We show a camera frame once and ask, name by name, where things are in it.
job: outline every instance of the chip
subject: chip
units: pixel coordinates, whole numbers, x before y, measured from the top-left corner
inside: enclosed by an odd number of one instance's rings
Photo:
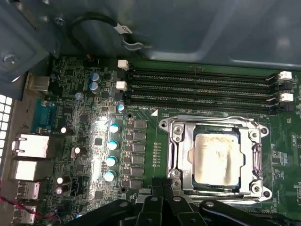
[[[103,92],[102,93],[102,99],[109,99],[109,93],[108,92]]]
[[[145,144],[133,144],[133,152],[144,152]]]
[[[129,163],[129,162],[131,162],[131,158],[130,157],[124,157],[123,162]]]
[[[122,174],[123,174],[123,175],[130,175],[130,173],[131,173],[131,170],[130,170],[130,169],[123,169],[123,170],[122,170]]]
[[[147,128],[147,121],[138,120],[135,121],[135,129],[146,129]]]
[[[144,155],[133,155],[132,164],[133,165],[143,165],[144,164]]]
[[[108,111],[108,107],[102,107],[102,112],[107,112]]]
[[[110,106],[110,107],[108,107],[108,113],[115,114],[116,113],[116,106]]]
[[[132,140],[133,134],[126,134],[126,140]]]
[[[79,117],[80,122],[86,122],[88,121],[88,115],[87,114],[81,114]]]
[[[103,80],[111,80],[111,74],[108,74],[108,73],[104,74]]]
[[[95,199],[103,199],[103,192],[96,191],[95,192]]]
[[[103,140],[101,138],[95,138],[94,145],[97,146],[103,145]]]
[[[133,128],[134,128],[134,124],[132,124],[132,123],[127,124],[127,129],[133,129]]]
[[[130,181],[129,180],[122,180],[121,181],[121,186],[122,187],[129,187],[130,186]]]
[[[132,149],[133,149],[133,145],[132,144],[126,145],[125,148],[124,148],[124,150],[127,151],[127,152],[131,152]]]
[[[77,172],[83,172],[84,171],[84,165],[82,165],[82,164],[76,165],[76,171]]]
[[[131,176],[135,178],[142,178],[144,170],[141,167],[132,167]]]
[[[131,179],[130,188],[137,190],[142,189],[142,180]]]
[[[145,132],[135,132],[134,133],[134,140],[145,140],[146,133]]]
[[[66,75],[73,75],[73,70],[72,69],[66,70]]]
[[[63,114],[72,114],[73,109],[70,107],[63,108]]]

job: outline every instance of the electrolytic capacitor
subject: electrolytic capacitor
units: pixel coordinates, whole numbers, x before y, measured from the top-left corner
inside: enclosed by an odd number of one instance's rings
[[[64,135],[73,135],[74,134],[74,130],[69,128],[69,127],[62,127],[61,128],[61,133],[64,134]]]
[[[100,83],[100,76],[95,72],[90,75],[90,79],[96,83]]]
[[[70,176],[68,175],[65,175],[65,176],[62,176],[62,177],[59,177],[56,179],[56,182],[61,185],[61,184],[66,184],[66,183],[69,183],[71,180]]]
[[[111,133],[117,133],[120,130],[120,127],[117,124],[110,125],[109,131]]]
[[[111,151],[116,150],[118,148],[118,146],[119,145],[118,145],[117,141],[115,141],[115,140],[109,141],[108,145],[107,145],[108,149]]]
[[[87,148],[83,147],[83,146],[79,146],[74,149],[74,152],[75,152],[75,154],[86,154]]]
[[[96,82],[92,82],[89,85],[89,89],[91,90],[92,93],[97,94],[100,91],[100,88]]]
[[[119,113],[122,113],[122,112],[124,111],[124,109],[125,109],[125,106],[124,106],[123,104],[117,105],[117,111],[118,111]]]
[[[111,167],[111,166],[114,166],[118,162],[118,160],[115,156],[110,156],[106,159],[105,162],[106,162],[107,166]]]
[[[114,178],[116,177],[116,172],[115,171],[108,171],[104,174],[103,178],[105,179],[105,181],[111,182],[114,180]]]
[[[78,92],[78,93],[75,94],[75,99],[76,100],[80,101],[83,98],[84,98],[84,95],[82,93]]]
[[[67,192],[67,191],[69,191],[69,185],[67,185],[67,184],[64,184],[64,185],[60,185],[60,186],[58,186],[56,189],[55,189],[55,193],[57,194],[57,195],[61,195],[61,194],[63,194],[63,193],[65,193],[65,192]]]

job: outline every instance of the screw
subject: screw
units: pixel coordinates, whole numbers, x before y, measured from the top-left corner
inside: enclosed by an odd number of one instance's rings
[[[155,202],[155,201],[158,201],[158,198],[157,197],[152,197],[150,200]]]
[[[49,17],[48,16],[42,16],[41,20],[44,21],[45,23],[49,22]]]
[[[214,203],[213,203],[213,202],[206,202],[205,204],[206,204],[206,206],[208,206],[208,207],[213,207],[213,206],[214,206]]]
[[[254,191],[255,191],[255,192],[259,192],[259,191],[260,191],[260,188],[259,188],[258,186],[256,186],[256,187],[254,188]]]
[[[179,201],[181,201],[181,198],[178,197],[178,196],[176,196],[176,197],[174,197],[174,201],[175,201],[175,202],[179,202]]]
[[[183,128],[181,126],[175,126],[174,127],[174,134],[180,135],[183,131]]]
[[[126,207],[127,205],[127,202],[122,202],[121,204],[119,204],[120,207]]]
[[[65,21],[63,18],[61,18],[60,16],[54,18],[54,22],[59,25],[59,26],[64,26],[65,25]]]
[[[3,62],[10,65],[15,64],[17,60],[18,59],[14,54],[8,54],[3,57]]]

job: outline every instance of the blue capacitor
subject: blue capacitor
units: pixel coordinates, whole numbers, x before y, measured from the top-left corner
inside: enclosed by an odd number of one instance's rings
[[[92,93],[94,93],[94,94],[96,94],[100,91],[100,88],[96,82],[90,83],[89,88],[92,91]]]
[[[115,140],[111,140],[111,141],[108,142],[107,147],[110,151],[114,151],[118,148],[118,143]]]
[[[123,104],[117,105],[117,110],[118,110],[119,113],[122,113],[124,111],[124,109],[125,109],[125,107],[124,107]]]
[[[96,83],[100,83],[100,76],[95,72],[90,75],[90,79]]]
[[[119,131],[120,127],[117,124],[110,125],[109,131],[111,133],[117,133]]]

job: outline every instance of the ram slot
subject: ram slot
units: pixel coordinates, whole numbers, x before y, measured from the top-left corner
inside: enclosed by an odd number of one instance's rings
[[[225,82],[214,80],[193,80],[193,79],[175,79],[175,78],[158,78],[158,77],[143,77],[133,78],[129,80],[129,84],[139,85],[157,85],[157,86],[176,86],[189,87],[194,89],[219,89],[240,92],[261,92],[269,93],[269,87],[262,84],[253,84],[246,82]]]
[[[186,102],[177,100],[168,100],[166,98],[135,98],[132,97],[126,101],[127,105],[136,106],[154,106],[154,107],[168,107],[175,109],[191,109],[211,112],[240,112],[240,113],[256,113],[256,114],[275,114],[273,107],[268,106],[249,106],[249,105],[217,105],[216,103],[198,103]]]
[[[127,74],[132,75],[146,75],[146,76],[172,76],[176,78],[195,78],[195,79],[208,79],[208,80],[222,80],[222,81],[242,81],[249,83],[258,83],[269,85],[274,83],[275,76],[252,76],[241,74],[226,74],[226,73],[209,73],[209,72],[189,72],[179,70],[166,70],[166,69],[151,69],[151,68],[134,68]]]

